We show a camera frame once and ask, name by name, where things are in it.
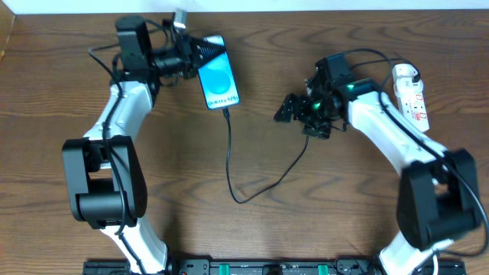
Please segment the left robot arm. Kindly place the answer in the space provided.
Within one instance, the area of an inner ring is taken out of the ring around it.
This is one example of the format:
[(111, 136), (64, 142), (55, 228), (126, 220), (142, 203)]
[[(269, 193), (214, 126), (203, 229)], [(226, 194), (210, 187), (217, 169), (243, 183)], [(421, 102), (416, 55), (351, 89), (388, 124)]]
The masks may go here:
[(157, 24), (161, 48), (151, 45), (151, 20), (128, 15), (115, 22), (120, 48), (111, 66), (109, 100), (99, 120), (78, 139), (65, 141), (62, 158), (75, 220), (110, 237), (128, 259), (132, 274), (178, 274), (180, 268), (146, 217), (147, 186), (134, 147), (154, 107), (161, 80), (192, 79), (225, 52), (222, 38), (192, 37), (185, 14)]

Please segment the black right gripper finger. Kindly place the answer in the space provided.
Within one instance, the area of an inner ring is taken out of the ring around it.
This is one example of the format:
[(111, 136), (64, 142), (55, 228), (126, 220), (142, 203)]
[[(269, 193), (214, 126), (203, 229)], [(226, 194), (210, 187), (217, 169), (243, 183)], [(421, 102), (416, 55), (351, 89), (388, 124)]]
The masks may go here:
[(300, 108), (300, 99), (291, 93), (287, 95), (274, 115), (275, 122), (291, 122), (297, 120)]
[(331, 134), (331, 127), (304, 125), (302, 133), (314, 138), (329, 139)]

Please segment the blue screen smartphone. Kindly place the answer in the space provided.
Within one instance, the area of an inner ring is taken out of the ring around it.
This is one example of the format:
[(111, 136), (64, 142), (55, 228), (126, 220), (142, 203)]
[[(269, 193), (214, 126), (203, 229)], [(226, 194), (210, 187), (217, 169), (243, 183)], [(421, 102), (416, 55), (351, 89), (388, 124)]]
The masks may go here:
[(225, 108), (240, 102), (227, 50), (199, 68), (198, 75), (208, 109)]

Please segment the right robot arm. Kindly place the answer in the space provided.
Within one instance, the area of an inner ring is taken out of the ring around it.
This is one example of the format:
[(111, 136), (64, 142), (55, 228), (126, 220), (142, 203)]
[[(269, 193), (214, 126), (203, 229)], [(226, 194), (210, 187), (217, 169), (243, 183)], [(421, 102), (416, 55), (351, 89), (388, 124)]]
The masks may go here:
[(470, 231), (488, 226), (474, 158), (427, 137), (393, 105), (382, 84), (354, 76), (345, 53), (318, 61), (305, 85), (304, 95), (284, 99), (275, 121), (301, 121), (307, 137), (324, 140), (342, 121), (363, 133), (399, 175), (400, 230), (369, 273), (453, 273), (439, 258)]

